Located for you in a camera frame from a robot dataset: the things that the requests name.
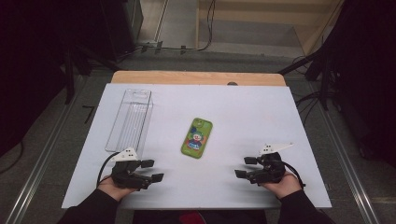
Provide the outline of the black metal stand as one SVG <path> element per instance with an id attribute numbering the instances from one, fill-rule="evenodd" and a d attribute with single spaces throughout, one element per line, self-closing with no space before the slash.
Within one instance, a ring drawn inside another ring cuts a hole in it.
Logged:
<path id="1" fill-rule="evenodd" d="M 304 76 L 308 81 L 314 81 L 321 76 L 320 89 L 318 99 L 320 104 L 325 110 L 328 110 L 327 99 L 328 99 L 328 85 L 329 77 L 331 73 L 331 59 L 327 56 L 327 53 L 323 49 L 319 49 L 308 56 L 304 56 L 301 60 L 293 62 L 291 65 L 281 69 L 278 73 L 282 76 L 296 70 L 303 65 L 309 63 Z"/>
<path id="2" fill-rule="evenodd" d="M 81 76 L 88 77 L 92 72 L 92 65 L 89 63 L 89 59 L 98 62 L 113 72 L 120 71 L 117 65 L 82 45 L 66 45 L 64 47 L 64 74 L 66 87 L 65 103 L 67 105 L 72 102 L 73 97 L 77 93 L 73 69 L 77 68 Z"/>

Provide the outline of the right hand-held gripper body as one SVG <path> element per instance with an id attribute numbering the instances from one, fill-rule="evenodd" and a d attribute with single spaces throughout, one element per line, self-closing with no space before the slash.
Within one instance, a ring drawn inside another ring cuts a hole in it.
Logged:
<path id="1" fill-rule="evenodd" d="M 259 150 L 257 158 L 262 166 L 260 170 L 247 172 L 247 180 L 251 184 L 278 183 L 286 172 L 285 163 L 282 161 L 279 152 L 292 147 L 293 143 L 265 144 Z"/>

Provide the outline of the person's right hand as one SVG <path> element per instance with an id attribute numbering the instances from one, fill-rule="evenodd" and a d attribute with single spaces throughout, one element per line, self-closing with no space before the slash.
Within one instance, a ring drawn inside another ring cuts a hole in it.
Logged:
<path id="1" fill-rule="evenodd" d="M 302 189 L 298 178 L 290 172 L 286 172 L 278 183 L 261 183 L 261 186 L 273 192 L 278 199 Z"/>

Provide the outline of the clear plastic box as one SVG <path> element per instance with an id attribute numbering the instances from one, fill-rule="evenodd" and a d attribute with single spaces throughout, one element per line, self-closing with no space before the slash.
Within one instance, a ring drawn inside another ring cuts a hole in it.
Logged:
<path id="1" fill-rule="evenodd" d="M 128 89 L 124 92 L 105 151 L 122 152 L 132 147 L 142 156 L 153 109 L 151 91 Z"/>

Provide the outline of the black cabinet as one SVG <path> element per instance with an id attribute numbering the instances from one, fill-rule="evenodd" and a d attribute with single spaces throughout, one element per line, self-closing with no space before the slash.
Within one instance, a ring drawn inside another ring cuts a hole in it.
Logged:
<path id="1" fill-rule="evenodd" d="M 144 20 L 140 0 L 100 0 L 106 27 L 106 56 L 112 61 L 132 53 Z"/>

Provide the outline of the person's left hand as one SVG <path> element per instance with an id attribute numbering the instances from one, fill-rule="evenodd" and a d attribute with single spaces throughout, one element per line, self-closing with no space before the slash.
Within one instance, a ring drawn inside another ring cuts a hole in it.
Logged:
<path id="1" fill-rule="evenodd" d="M 109 195 L 111 198 L 120 202 L 124 197 L 136 191 L 136 189 L 122 189 L 119 188 L 113 181 L 110 175 L 105 176 L 102 180 L 99 181 L 99 185 L 97 187 L 102 192 Z"/>

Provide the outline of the wooden frame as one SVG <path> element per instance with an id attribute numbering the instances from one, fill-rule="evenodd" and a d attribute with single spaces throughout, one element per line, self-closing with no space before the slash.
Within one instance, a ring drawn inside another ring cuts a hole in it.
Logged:
<path id="1" fill-rule="evenodd" d="M 213 46 L 218 52 L 270 56 L 308 55 L 318 48 L 337 20 L 344 0 L 195 0 L 196 41 L 208 34 L 205 19 L 213 14 Z"/>

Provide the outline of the person's red clothing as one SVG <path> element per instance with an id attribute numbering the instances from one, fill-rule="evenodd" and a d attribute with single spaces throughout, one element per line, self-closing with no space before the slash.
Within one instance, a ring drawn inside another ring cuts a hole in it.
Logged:
<path id="1" fill-rule="evenodd" d="M 204 217 L 197 211 L 182 212 L 179 221 L 181 224 L 206 224 Z"/>

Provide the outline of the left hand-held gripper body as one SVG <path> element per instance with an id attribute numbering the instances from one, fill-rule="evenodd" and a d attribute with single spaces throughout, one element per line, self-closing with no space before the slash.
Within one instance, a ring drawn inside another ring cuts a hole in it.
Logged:
<path id="1" fill-rule="evenodd" d="M 111 177 L 114 183 L 122 189 L 147 189 L 151 182 L 150 176 L 136 174 L 140 167 L 137 153 L 133 147 L 128 147 L 121 152 L 115 153 L 111 158 L 115 162 Z"/>

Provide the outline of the white board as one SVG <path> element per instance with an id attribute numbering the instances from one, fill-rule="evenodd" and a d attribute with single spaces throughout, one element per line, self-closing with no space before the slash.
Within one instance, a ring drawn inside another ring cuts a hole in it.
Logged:
<path id="1" fill-rule="evenodd" d="M 163 181 L 122 200 L 122 207 L 163 209 L 263 209 L 279 202 L 266 189 L 236 177 L 246 157 L 266 145 L 283 144 L 280 155 L 304 181 L 314 206 L 331 207 L 299 113 L 287 87 L 147 85 L 153 99 L 143 159 Z M 181 152 L 191 122 L 202 118 L 213 129 L 203 156 Z"/>

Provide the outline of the metal floor rail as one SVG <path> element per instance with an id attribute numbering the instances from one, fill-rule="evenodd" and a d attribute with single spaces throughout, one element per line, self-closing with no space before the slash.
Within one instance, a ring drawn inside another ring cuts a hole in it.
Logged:
<path id="1" fill-rule="evenodd" d="M 380 224 L 371 200 L 361 183 L 357 170 L 347 155 L 341 137 L 335 129 L 329 113 L 322 108 L 318 100 L 311 105 L 315 117 L 320 118 L 318 131 L 308 131 L 308 139 L 313 144 L 314 155 L 318 159 L 319 170 L 324 174 L 326 190 L 334 193 L 344 192 L 361 213 L 363 224 Z"/>
<path id="2" fill-rule="evenodd" d="M 34 166 L 32 167 L 25 181 L 23 182 L 21 190 L 19 191 L 18 195 L 16 196 L 15 202 L 12 205 L 12 209 L 7 214 L 5 224 L 21 224 L 24 214 L 26 213 L 30 202 L 35 196 L 40 181 L 42 180 L 43 175 L 46 172 L 55 145 L 57 144 L 64 125 L 66 124 L 70 111 L 72 110 L 75 101 L 77 100 L 82 89 L 84 88 L 86 81 L 87 78 L 78 77 L 74 83 L 76 93 L 71 98 L 71 102 L 68 105 L 62 103 L 62 110 L 59 116 L 56 118 L 56 122 L 51 127 L 45 145 L 40 150 Z"/>

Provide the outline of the green cartoon phone case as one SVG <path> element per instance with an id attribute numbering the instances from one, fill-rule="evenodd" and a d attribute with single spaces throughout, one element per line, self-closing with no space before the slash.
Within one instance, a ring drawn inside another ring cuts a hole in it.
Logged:
<path id="1" fill-rule="evenodd" d="M 204 152 L 213 124 L 206 119 L 195 118 L 191 122 L 186 137 L 181 146 L 181 153 L 195 159 L 200 159 Z"/>

